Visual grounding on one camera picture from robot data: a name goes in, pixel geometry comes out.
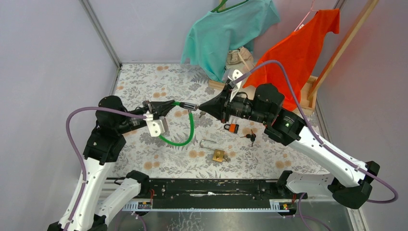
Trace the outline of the brass padlock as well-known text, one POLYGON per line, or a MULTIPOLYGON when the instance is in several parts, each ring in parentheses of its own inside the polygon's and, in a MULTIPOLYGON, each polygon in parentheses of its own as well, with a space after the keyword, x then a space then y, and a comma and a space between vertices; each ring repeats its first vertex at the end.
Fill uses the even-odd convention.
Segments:
POLYGON ((223 156, 224 156, 224 155, 227 155, 227 154, 225 153, 225 151, 220 150, 220 149, 214 149, 214 148, 211 148, 211 147, 207 147, 207 146, 205 145, 205 143, 216 144, 215 141, 201 140, 201 141, 199 142, 199 145, 200 145, 200 147, 201 147, 202 149, 209 150, 209 151, 212 151, 212 152, 213 152, 213 157, 212 157, 212 160, 213 160, 213 161, 217 161, 217 162, 220 162, 220 163, 221 163, 221 162, 225 162, 225 161, 223 161, 223 156))

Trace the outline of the small silver keys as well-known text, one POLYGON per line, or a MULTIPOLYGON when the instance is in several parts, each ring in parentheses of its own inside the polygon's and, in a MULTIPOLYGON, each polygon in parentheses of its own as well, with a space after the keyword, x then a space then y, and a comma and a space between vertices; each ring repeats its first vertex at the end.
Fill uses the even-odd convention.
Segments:
POLYGON ((230 162, 231 159, 228 157, 228 155, 224 155, 223 156, 223 161, 230 162))

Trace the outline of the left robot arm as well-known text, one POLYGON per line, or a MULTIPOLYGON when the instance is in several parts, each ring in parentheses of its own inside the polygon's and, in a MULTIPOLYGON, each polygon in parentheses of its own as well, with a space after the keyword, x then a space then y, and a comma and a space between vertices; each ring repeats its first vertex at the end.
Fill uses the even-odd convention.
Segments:
POLYGON ((129 111, 118 96, 102 98, 98 106, 92 108, 96 115, 95 127, 84 151, 77 153, 81 175, 73 197, 62 218, 48 229, 105 231, 132 198, 145 197, 149 193, 149 177, 133 170, 125 176, 119 188, 99 204, 105 181, 126 144, 124 134, 144 127, 154 137, 165 133, 165 116, 175 106, 174 100, 144 101, 142 107, 129 111))

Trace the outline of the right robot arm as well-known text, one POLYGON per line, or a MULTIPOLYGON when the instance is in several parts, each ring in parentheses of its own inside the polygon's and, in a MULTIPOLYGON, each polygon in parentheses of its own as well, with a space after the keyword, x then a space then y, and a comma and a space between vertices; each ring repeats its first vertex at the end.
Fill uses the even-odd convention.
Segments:
POLYGON ((272 84, 259 85, 251 100, 232 93, 231 86, 226 84, 218 96, 201 104, 199 109, 222 123, 231 116, 261 123, 271 140, 305 154, 327 170, 323 175, 284 171, 276 185, 278 196, 288 198, 303 193, 328 196, 351 209, 368 201, 373 177, 380 169, 377 163, 354 159, 314 136, 303 118, 283 109, 284 95, 272 84))

